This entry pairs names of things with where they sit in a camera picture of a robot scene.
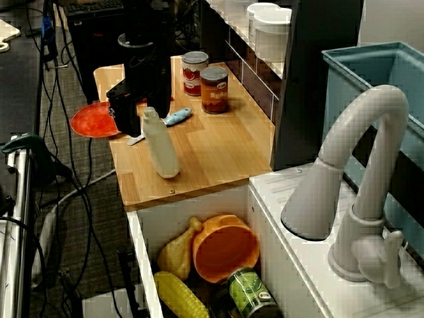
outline wooden countertop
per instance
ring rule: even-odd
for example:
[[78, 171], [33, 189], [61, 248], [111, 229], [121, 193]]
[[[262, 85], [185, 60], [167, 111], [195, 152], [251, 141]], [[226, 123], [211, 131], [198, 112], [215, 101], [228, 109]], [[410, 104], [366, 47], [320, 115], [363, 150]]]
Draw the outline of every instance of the wooden countertop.
[[[118, 183], [127, 212], [180, 201], [248, 183], [251, 176], [271, 172], [274, 125], [224, 63], [229, 72], [229, 110], [211, 115], [201, 110], [201, 98], [183, 90], [181, 57], [172, 58], [171, 112], [191, 107], [191, 117], [168, 128], [180, 160], [180, 173], [163, 179], [148, 158], [145, 140], [127, 146], [128, 136], [110, 138]], [[94, 72], [99, 96], [123, 78], [123, 67]], [[146, 103], [138, 105], [142, 117]]]

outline red can label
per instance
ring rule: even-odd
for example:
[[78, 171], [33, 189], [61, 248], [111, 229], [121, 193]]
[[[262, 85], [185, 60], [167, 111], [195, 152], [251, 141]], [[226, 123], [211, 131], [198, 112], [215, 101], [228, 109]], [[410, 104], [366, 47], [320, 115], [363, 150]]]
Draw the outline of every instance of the red can label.
[[188, 95], [200, 96], [200, 71], [207, 67], [207, 62], [188, 64], [183, 62], [184, 91]]

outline plastic bottle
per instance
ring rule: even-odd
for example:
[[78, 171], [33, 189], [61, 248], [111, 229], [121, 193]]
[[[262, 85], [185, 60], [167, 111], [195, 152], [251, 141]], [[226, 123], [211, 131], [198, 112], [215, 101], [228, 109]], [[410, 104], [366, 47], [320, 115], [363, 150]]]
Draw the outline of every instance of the plastic bottle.
[[173, 178], [180, 172], [180, 162], [165, 123], [153, 107], [147, 107], [143, 116], [148, 156], [162, 178]]

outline tin can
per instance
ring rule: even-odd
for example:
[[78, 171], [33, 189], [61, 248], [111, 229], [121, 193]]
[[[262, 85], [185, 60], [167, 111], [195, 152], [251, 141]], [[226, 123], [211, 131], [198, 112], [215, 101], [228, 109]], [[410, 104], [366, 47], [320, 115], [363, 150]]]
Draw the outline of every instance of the tin can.
[[209, 66], [200, 72], [201, 108], [206, 113], [221, 114], [228, 109], [228, 72]]
[[208, 55], [204, 52], [188, 52], [182, 56], [184, 92], [200, 96], [200, 71], [207, 67]]
[[227, 285], [243, 318], [282, 317], [277, 303], [253, 268], [236, 270], [227, 278]]

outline white faucet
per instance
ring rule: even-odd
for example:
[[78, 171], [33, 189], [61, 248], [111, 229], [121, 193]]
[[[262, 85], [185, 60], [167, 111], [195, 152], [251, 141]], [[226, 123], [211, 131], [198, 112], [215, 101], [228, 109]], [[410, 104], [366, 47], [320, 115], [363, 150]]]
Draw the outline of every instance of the white faucet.
[[403, 92], [390, 85], [359, 95], [331, 127], [308, 175], [283, 208], [281, 220], [292, 233], [307, 240], [325, 240], [333, 227], [343, 169], [371, 124], [380, 119], [358, 195], [344, 215], [329, 264], [352, 282], [370, 280], [389, 288], [400, 284], [400, 231], [382, 238], [384, 202], [408, 120]]

